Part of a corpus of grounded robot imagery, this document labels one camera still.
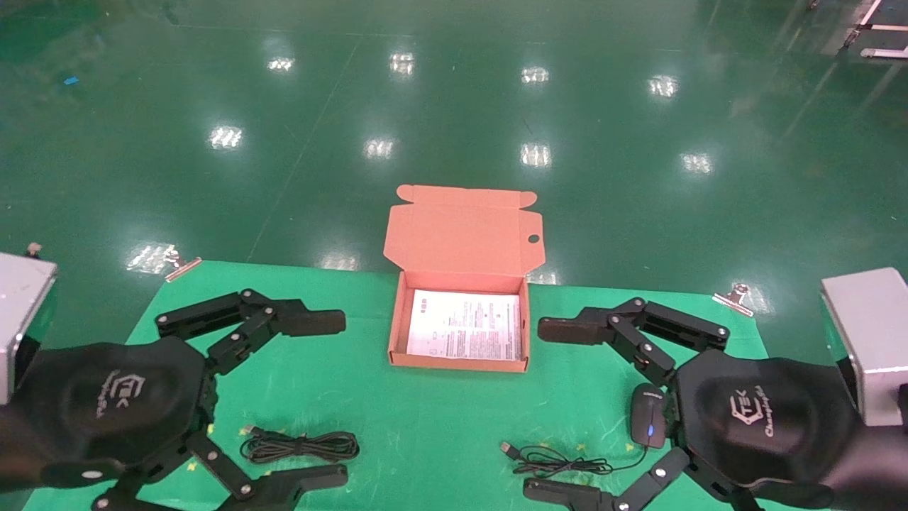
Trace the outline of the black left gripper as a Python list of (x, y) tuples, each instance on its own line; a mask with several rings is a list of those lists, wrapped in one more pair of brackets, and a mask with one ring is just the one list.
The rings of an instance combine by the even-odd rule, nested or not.
[[(216, 374), (229, 374), (279, 334), (346, 329), (344, 311), (310, 310), (301, 299), (253, 289), (159, 314), (155, 323), (162, 339), (150, 344), (100, 343), (33, 359), (2, 407), (3, 493), (110, 481), (94, 510), (156, 510), (138, 498), (140, 489), (191, 457), (218, 473), (209, 437)], [(185, 342), (227, 327), (206, 356)]]

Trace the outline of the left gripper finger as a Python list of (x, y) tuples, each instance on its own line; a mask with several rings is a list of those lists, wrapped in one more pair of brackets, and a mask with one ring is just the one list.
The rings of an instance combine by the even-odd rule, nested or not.
[[(249, 479), (207, 433), (189, 434), (184, 450), (200, 458), (205, 468), (230, 495), (218, 510), (293, 510), (305, 493), (338, 488), (348, 481), (347, 468), (341, 465), (316, 466), (270, 473)], [(124, 473), (116, 484), (95, 498), (94, 510), (172, 510), (167, 505), (138, 498), (145, 485), (138, 473)]]

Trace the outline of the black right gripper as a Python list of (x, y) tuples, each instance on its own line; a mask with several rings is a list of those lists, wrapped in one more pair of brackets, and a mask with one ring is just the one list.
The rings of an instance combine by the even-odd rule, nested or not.
[[(677, 370), (650, 336), (700, 354)], [(538, 321), (543, 341), (607, 345), (651, 384), (674, 383), (675, 443), (690, 454), (688, 475), (718, 500), (906, 508), (901, 426), (867, 426), (836, 368), (733, 357), (723, 352), (729, 336), (725, 326), (641, 297)]]

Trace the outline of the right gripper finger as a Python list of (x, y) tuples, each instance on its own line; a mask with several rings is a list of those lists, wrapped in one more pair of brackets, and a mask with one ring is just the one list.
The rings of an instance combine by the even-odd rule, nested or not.
[(762, 465), (763, 452), (758, 449), (722, 449), (712, 458), (691, 457), (687, 450), (675, 447), (617, 496), (594, 486), (540, 478), (526, 479), (523, 488), (528, 499), (551, 502), (568, 510), (645, 510), (686, 473), (710, 497), (733, 510), (760, 510), (746, 485), (759, 478)]

